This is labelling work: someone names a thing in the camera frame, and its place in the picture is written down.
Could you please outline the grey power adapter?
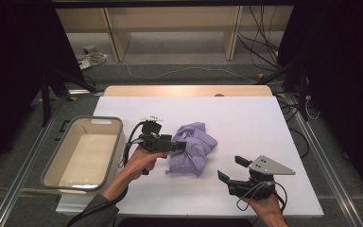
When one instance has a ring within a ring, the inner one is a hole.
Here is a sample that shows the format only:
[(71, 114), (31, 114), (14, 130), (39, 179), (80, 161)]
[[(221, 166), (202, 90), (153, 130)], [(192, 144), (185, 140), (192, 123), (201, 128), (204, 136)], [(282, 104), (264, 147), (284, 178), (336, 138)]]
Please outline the grey power adapter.
[(98, 66), (107, 61), (107, 54), (99, 52), (94, 44), (89, 44), (82, 47), (84, 57), (78, 59), (78, 66), (81, 70), (86, 70), (91, 67)]

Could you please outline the white board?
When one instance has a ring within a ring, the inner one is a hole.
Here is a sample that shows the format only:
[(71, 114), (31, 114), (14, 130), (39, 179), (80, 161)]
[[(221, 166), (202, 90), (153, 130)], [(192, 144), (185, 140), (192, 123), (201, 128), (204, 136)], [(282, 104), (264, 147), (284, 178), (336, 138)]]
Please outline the white board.
[(103, 96), (96, 104), (95, 115), (120, 118), (125, 132), (131, 132), (144, 116), (159, 117), (164, 134), (202, 122), (207, 133), (217, 140), (199, 177), (166, 174), (168, 160), (158, 160), (153, 171), (130, 184), (127, 196), (118, 204), (122, 217), (253, 216), (253, 211), (230, 195), (226, 184), (217, 177), (220, 170), (232, 179), (248, 179), (248, 170), (234, 161), (236, 155), (248, 160), (265, 155), (296, 171), (295, 175), (276, 179), (279, 194), (287, 197), (286, 217), (318, 218), (323, 214), (273, 96)]

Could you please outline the beige bin with grey rim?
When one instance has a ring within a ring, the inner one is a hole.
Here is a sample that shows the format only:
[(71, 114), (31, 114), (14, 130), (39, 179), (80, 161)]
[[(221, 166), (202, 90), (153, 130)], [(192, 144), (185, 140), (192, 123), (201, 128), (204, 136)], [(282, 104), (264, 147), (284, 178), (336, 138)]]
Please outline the beige bin with grey rim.
[(116, 174), (124, 144), (119, 118), (76, 117), (52, 154), (41, 177), (42, 185), (62, 194), (96, 194)]

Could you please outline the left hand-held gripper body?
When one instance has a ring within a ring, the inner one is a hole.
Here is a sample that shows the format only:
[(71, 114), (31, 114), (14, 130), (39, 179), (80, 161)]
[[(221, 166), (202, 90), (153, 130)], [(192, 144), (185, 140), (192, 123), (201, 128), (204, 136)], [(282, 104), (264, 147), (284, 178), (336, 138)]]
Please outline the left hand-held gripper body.
[(137, 143), (149, 152), (171, 151), (171, 141), (160, 140), (160, 130), (162, 125), (158, 123), (155, 117), (144, 117), (141, 121), (142, 132), (138, 136)]

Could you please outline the wooden shelf unit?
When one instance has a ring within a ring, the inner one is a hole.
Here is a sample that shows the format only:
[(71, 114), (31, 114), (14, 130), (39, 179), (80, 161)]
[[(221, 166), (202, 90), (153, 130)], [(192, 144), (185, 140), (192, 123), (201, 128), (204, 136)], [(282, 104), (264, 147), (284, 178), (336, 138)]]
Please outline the wooden shelf unit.
[(233, 59), (239, 31), (253, 31), (263, 23), (270, 31), (284, 31), (291, 6), (153, 7), (58, 9), (67, 33), (106, 33), (117, 61), (125, 57), (133, 32), (219, 32), (225, 57)]

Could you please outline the purple cloth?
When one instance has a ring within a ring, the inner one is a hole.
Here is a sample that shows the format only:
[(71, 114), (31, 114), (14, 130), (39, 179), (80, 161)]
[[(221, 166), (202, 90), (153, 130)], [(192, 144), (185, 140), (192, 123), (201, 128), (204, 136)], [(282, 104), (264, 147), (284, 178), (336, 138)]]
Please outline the purple cloth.
[(207, 165), (207, 155), (217, 146), (217, 140), (206, 132), (206, 125), (194, 122), (182, 125), (173, 142), (185, 142), (186, 147), (170, 153), (166, 174), (194, 174), (199, 177)]

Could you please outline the aluminium floor rail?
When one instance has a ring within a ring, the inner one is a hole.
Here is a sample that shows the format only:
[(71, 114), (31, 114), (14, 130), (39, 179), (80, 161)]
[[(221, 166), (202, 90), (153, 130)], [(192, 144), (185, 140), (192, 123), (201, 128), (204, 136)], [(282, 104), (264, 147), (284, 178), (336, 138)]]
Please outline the aluminium floor rail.
[(32, 147), (28, 150), (27, 156), (22, 162), (20, 169), (16, 172), (10, 187), (4, 193), (4, 197), (0, 202), (0, 227), (4, 227), (9, 215), (17, 202), (21, 191), (34, 167), (37, 158), (42, 152), (42, 147), (51, 132), (58, 112), (65, 103), (64, 97), (58, 97), (52, 104), (52, 114), (39, 127), (36, 138), (32, 140)]
[(333, 192), (333, 195), (350, 227), (363, 227), (363, 220), (356, 209), (353, 200), (338, 177), (331, 162), (328, 160), (320, 142), (313, 132), (308, 121), (305, 121), (300, 113), (295, 115), (304, 136), (309, 142), (313, 155)]

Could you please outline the person's right hand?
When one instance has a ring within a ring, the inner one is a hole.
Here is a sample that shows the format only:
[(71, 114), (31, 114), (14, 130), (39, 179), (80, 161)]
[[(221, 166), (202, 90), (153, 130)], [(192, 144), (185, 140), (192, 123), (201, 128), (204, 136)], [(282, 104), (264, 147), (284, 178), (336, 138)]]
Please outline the person's right hand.
[(250, 206), (259, 218), (276, 218), (282, 215), (279, 201), (275, 196), (269, 196), (264, 200), (242, 198), (242, 201)]

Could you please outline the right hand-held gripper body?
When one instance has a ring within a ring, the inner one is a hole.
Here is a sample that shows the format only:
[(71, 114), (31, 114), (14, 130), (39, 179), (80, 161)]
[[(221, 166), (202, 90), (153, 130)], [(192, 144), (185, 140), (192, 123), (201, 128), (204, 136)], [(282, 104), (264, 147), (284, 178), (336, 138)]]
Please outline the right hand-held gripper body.
[(254, 200), (267, 199), (275, 192), (275, 175), (295, 175), (296, 171), (264, 155), (251, 161), (250, 176), (246, 181), (229, 180), (229, 194)]

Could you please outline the black metal stand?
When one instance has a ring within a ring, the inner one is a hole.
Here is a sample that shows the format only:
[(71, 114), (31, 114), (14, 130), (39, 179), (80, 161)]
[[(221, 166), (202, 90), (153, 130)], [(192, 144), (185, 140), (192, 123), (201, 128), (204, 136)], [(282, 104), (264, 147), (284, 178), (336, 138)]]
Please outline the black metal stand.
[(102, 92), (102, 89), (98, 89), (93, 85), (88, 84), (84, 77), (78, 79), (70, 74), (58, 69), (47, 68), (43, 70), (40, 76), (40, 88), (43, 100), (43, 126), (45, 127), (51, 118), (51, 100), (49, 96), (49, 90), (52, 90), (56, 97), (68, 97), (70, 96), (69, 89), (65, 86), (66, 82), (76, 84), (78, 87), (87, 90), (90, 93), (97, 94)]
[(305, 109), (307, 85), (306, 85), (306, 69), (304, 64), (299, 60), (294, 60), (281, 69), (272, 73), (270, 76), (255, 82), (255, 85), (266, 85), (280, 76), (285, 76), (283, 82), (283, 90), (285, 92), (299, 92), (298, 110), (305, 121), (308, 120), (308, 113)]

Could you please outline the dark curtain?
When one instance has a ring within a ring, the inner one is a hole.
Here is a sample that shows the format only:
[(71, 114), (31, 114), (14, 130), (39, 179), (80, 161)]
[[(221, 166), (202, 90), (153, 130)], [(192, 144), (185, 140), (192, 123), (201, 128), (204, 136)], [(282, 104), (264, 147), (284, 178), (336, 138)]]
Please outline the dark curtain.
[(51, 0), (0, 0), (0, 154), (17, 131), (42, 77), (60, 96), (84, 82)]
[(279, 63), (313, 39), (308, 90), (363, 181), (363, 0), (293, 1)]

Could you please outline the person's left hand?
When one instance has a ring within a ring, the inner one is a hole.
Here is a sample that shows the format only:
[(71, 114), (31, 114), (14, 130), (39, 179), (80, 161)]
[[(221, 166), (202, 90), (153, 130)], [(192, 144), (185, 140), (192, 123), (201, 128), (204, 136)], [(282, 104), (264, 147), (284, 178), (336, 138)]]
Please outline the person's left hand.
[(139, 146), (123, 168), (123, 172), (126, 173), (126, 176), (130, 181), (136, 180), (143, 174), (144, 170), (152, 170), (159, 158), (165, 159), (167, 156), (168, 152), (148, 152)]

